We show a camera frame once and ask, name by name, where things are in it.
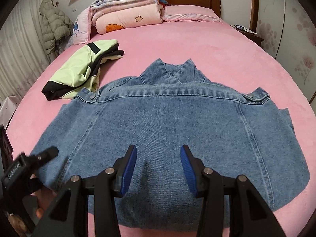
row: curtain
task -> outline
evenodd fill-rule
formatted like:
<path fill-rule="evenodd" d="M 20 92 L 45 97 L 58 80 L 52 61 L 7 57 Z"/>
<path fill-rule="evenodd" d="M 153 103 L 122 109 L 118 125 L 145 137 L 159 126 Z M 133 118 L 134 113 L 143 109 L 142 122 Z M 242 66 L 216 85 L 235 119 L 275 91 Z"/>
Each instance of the curtain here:
<path fill-rule="evenodd" d="M 0 30 L 0 103 L 21 100 L 54 59 L 43 49 L 41 2 L 20 0 Z"/>

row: denim fabric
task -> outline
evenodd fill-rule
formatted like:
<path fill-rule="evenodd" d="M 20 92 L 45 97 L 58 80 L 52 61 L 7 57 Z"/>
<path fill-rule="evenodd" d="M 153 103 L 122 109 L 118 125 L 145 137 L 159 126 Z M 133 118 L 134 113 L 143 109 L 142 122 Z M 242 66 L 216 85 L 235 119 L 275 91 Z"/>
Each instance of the denim fabric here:
<path fill-rule="evenodd" d="M 32 154 L 58 147 L 59 156 L 38 172 L 58 191 L 74 174 L 84 178 L 112 166 L 130 144 L 138 151 L 135 171 L 129 192 L 115 201 L 119 223 L 129 227 L 197 229 L 202 200 L 189 192 L 183 144 L 224 176 L 246 175 L 273 211 L 309 181 L 288 110 L 279 110 L 261 88 L 244 94 L 209 81 L 191 60 L 157 60 L 140 77 L 110 82 L 96 94 L 81 90 Z M 225 226 L 228 208 L 225 199 Z"/>

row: metal screw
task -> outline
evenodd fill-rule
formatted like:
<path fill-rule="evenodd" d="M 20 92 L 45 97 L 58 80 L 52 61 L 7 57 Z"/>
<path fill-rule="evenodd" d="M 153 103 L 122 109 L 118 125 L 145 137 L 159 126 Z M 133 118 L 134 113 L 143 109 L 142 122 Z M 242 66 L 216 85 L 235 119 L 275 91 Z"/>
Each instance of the metal screw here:
<path fill-rule="evenodd" d="M 110 174 L 113 174 L 114 171 L 115 171 L 114 168 L 109 167 L 109 168 L 107 168 L 107 169 L 105 170 L 105 173 L 107 173 L 108 175 L 110 175 Z"/>
<path fill-rule="evenodd" d="M 213 170 L 209 167 L 206 167 L 205 169 L 203 169 L 203 172 L 207 175 L 210 175 L 211 173 L 213 173 Z"/>
<path fill-rule="evenodd" d="M 70 180 L 72 180 L 74 183 L 77 182 L 80 179 L 79 175 L 73 175 Z"/>
<path fill-rule="evenodd" d="M 241 182 L 245 182 L 245 181 L 247 181 L 247 177 L 245 175 L 240 175 L 238 177 L 238 180 L 241 181 Z"/>

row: pink bedspread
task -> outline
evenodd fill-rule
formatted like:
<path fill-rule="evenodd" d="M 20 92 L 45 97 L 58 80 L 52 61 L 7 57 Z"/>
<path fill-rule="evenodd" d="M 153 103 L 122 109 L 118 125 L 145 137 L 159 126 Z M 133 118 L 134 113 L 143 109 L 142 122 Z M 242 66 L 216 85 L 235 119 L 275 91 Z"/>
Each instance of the pink bedspread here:
<path fill-rule="evenodd" d="M 305 155 L 310 182 L 291 203 L 275 212 L 288 237 L 303 229 L 316 208 L 316 117 L 295 82 L 283 67 L 260 47 L 228 24 L 209 22 L 164 22 L 97 35 L 99 39 L 117 39 L 125 51 L 122 59 L 101 67 L 101 85 L 120 77 L 139 76 L 157 58 L 182 64 L 191 58 L 208 79 L 239 92 L 250 93 L 262 87 L 271 94 L 279 109 L 289 108 L 295 133 Z M 41 75 L 17 108 L 8 128 L 15 151 L 29 154 L 42 132 L 69 100 L 47 101 L 41 90 L 53 73 L 82 45 L 68 48 Z M 93 236 L 93 217 L 89 217 Z M 121 227 L 122 236 L 195 236 L 195 233 L 171 233 Z"/>

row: puffer jacket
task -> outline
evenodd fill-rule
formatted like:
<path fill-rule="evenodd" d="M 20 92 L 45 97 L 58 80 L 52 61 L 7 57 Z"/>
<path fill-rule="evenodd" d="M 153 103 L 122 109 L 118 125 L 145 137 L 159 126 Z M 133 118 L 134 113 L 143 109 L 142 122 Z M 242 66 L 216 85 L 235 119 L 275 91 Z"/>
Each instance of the puffer jacket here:
<path fill-rule="evenodd" d="M 43 16 L 42 33 L 46 55 L 55 50 L 56 41 L 72 33 L 74 24 L 60 9 L 54 8 L 50 0 L 43 0 L 39 12 Z"/>

